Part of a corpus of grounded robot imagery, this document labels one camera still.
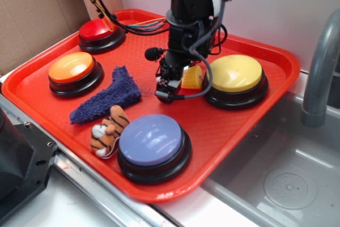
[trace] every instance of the microphone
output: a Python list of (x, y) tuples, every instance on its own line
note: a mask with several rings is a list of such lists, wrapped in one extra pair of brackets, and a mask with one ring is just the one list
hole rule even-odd
[(158, 60), (162, 54), (165, 52), (166, 50), (161, 49), (161, 48), (149, 48), (145, 51), (145, 58), (149, 61), (156, 61)]

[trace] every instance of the tray rim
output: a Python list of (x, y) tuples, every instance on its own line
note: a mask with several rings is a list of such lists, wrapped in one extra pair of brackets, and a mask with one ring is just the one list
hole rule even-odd
[[(137, 10), (137, 9), (127, 9), (127, 10), (121, 10), (116, 12), (116, 14), (119, 16), (126, 15), (128, 13), (133, 14), (141, 14), (144, 16), (152, 16), (152, 17), (162, 17), (158, 14), (153, 14), (147, 11), (143, 10)], [(33, 72), (39, 70), (37, 69), (29, 69), (29, 66), (34, 66), (34, 64), (37, 64), (36, 66), (41, 67), (42, 63), (47, 64), (50, 62), (50, 59), (54, 60), (56, 56), (53, 55), (53, 50), (56, 47), (66, 47), (70, 42), (76, 42), (78, 44), (78, 32), (66, 37), (65, 39), (61, 40), (59, 43), (55, 44), (54, 46), (48, 48), (47, 50), (43, 51), (42, 53), (38, 54), (36, 57), (32, 58), (31, 60), (27, 61), (26, 63), (22, 64), (20, 67), (18, 67), (16, 70), (14, 70), (9, 77), (5, 80), (3, 86), (2, 86), (2, 92), (4, 96), (10, 100), (13, 104), (15, 104), (17, 107), (22, 109), (28, 116), (30, 116), (33, 120), (37, 121), (38, 123), (45, 120), (46, 117), (42, 116), (41, 114), (37, 113), (32, 107), (30, 107), (28, 104), (25, 103), (24, 99), (18, 98), (15, 95), (15, 86), (18, 85), (21, 81), (24, 80), (27, 75), (32, 74)], [(182, 185), (181, 187), (177, 188), (176, 192), (170, 192), (170, 194), (167, 193), (156, 193), (156, 192), (149, 192), (144, 190), (136, 189), (135, 191), (126, 191), (123, 190), (124, 193), (127, 195), (138, 199), (140, 201), (143, 201), (145, 203), (160, 203), (165, 202), (173, 199), (177, 199), (180, 197), (183, 197), (188, 192), (193, 191), (195, 188), (200, 186), (203, 181), (208, 177), (208, 175), (216, 168), (216, 166), (228, 155), (228, 153), (231, 152), (231, 150), (237, 146), (237, 144), (242, 140), (242, 138), (251, 130), (251, 128), (275, 105), (275, 103), (287, 92), (289, 87), (295, 82), (295, 80), (298, 78), (300, 74), (300, 64), (295, 58), (295, 56), (278, 47), (270, 46), (264, 43), (260, 43), (257, 41), (245, 39), (242, 37), (238, 37), (235, 35), (228, 35), (228, 40), (225, 44), (228, 43), (234, 43), (234, 44), (241, 44), (241, 45), (247, 45), (250, 47), (255, 47), (257, 49), (265, 49), (270, 50), (272, 53), (276, 53), (278, 55), (285, 57), (285, 65), (287, 68), (283, 69), (286, 74), (286, 80), (281, 84), (281, 86), (273, 92), (273, 94), (268, 98), (266, 101), (268, 104), (263, 104), (261, 109), (257, 109), (250, 119), (248, 119), (240, 129), (237, 130), (235, 134), (233, 134), (228, 141), (226, 141), (225, 145), (220, 148), (220, 150), (204, 165), (205, 167), (200, 169), (192, 178), (192, 182), (190, 182), (189, 186)], [(47, 128), (45, 128), (49, 133), (52, 132), (59, 132), (59, 130), (55, 129), (54, 127), (49, 127), (50, 125), (47, 125)], [(80, 153), (80, 156), (82, 159), (86, 157), (85, 155), (82, 155)]]

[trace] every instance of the white wall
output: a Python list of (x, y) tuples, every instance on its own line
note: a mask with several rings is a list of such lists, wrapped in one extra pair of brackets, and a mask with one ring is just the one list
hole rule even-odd
[[(165, 14), (170, 0), (122, 0), (123, 7)], [(340, 0), (232, 0), (224, 25), (233, 35), (283, 48), (308, 70), (322, 29)]]

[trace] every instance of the yellow object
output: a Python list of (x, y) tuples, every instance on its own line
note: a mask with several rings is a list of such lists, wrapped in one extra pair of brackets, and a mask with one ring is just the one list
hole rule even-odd
[(200, 66), (192, 66), (183, 72), (182, 88), (201, 89), (203, 72)]
[(95, 62), (89, 53), (70, 53), (52, 64), (48, 76), (55, 83), (75, 82), (87, 75), (94, 64)]
[(228, 55), (211, 63), (212, 86), (227, 93), (239, 93), (256, 86), (262, 76), (261, 64), (246, 55)]

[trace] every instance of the purple rag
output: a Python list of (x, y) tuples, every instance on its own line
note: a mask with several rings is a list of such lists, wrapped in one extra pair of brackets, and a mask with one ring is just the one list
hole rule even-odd
[(71, 124), (83, 124), (110, 115), (110, 108), (121, 108), (138, 103), (141, 92), (129, 75), (126, 66), (116, 67), (112, 72), (112, 83), (89, 100), (82, 103), (70, 114)]

